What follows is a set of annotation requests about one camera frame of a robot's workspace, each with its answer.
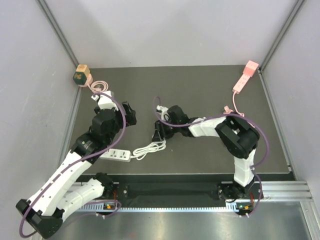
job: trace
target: green cube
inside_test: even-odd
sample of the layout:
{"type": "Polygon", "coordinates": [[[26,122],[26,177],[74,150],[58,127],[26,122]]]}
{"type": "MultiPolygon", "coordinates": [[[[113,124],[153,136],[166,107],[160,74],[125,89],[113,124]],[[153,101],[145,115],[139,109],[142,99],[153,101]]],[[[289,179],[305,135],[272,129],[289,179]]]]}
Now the green cube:
{"type": "Polygon", "coordinates": [[[85,85],[87,77],[84,72],[76,71],[73,75],[74,82],[78,85],[85,85]]]}

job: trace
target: metal floor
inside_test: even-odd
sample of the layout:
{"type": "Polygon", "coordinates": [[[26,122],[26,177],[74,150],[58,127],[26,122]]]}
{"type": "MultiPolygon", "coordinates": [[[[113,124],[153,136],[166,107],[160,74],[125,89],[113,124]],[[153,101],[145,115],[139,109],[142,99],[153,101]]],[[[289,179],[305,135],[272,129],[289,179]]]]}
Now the metal floor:
{"type": "MultiPolygon", "coordinates": [[[[189,117],[209,117],[232,106],[232,88],[244,66],[180,66],[92,69],[94,81],[103,80],[119,102],[128,101],[136,110],[137,125],[126,129],[118,149],[133,151],[151,142],[156,117],[152,110],[155,96],[162,105],[179,105],[189,117]]],[[[91,91],[81,93],[70,144],[88,130],[94,117],[91,91]]],[[[268,101],[256,73],[235,97],[239,111],[256,122],[270,142],[268,160],[257,168],[258,173],[288,173],[288,167],[268,101]]],[[[265,153],[265,143],[259,141],[255,162],[265,153]]],[[[167,141],[165,150],[149,153],[143,160],[130,163],[98,160],[86,174],[224,174],[234,173],[234,160],[220,139],[215,137],[187,138],[180,134],[167,141]]]]}
{"type": "MultiPolygon", "coordinates": [[[[66,225],[83,213],[67,219],[66,225]]],[[[262,202],[248,218],[232,212],[120,212],[85,216],[51,240],[311,240],[299,202],[262,202]]]]}

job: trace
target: power strip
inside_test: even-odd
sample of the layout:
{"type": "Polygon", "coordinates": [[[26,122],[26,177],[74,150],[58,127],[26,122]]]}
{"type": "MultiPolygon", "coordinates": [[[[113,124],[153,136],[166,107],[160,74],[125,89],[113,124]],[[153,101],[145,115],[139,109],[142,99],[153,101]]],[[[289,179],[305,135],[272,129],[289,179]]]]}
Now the power strip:
{"type": "Polygon", "coordinates": [[[129,150],[111,148],[102,154],[100,159],[129,163],[131,161],[131,152],[129,150]]]}

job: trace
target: white cable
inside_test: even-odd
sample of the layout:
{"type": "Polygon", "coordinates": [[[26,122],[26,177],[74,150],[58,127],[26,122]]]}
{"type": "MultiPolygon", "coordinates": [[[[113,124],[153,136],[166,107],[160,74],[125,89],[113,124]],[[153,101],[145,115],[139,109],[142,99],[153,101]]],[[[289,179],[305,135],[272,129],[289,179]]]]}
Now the white cable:
{"type": "Polygon", "coordinates": [[[163,141],[155,141],[150,143],[148,146],[137,148],[132,152],[131,158],[141,160],[143,159],[148,153],[155,153],[166,148],[166,140],[163,141]]]}
{"type": "Polygon", "coordinates": [[[87,86],[93,93],[105,92],[109,88],[108,83],[105,81],[94,81],[91,85],[88,84],[87,86]]]}

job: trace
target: pink block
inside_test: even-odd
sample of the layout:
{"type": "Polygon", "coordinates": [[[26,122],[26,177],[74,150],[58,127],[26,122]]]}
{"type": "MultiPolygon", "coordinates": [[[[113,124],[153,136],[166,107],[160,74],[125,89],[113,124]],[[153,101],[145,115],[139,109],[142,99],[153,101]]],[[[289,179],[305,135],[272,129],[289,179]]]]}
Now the pink block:
{"type": "Polygon", "coordinates": [[[254,61],[248,61],[248,63],[245,65],[245,68],[243,70],[243,74],[248,75],[249,77],[252,77],[257,70],[259,64],[254,61]]]}

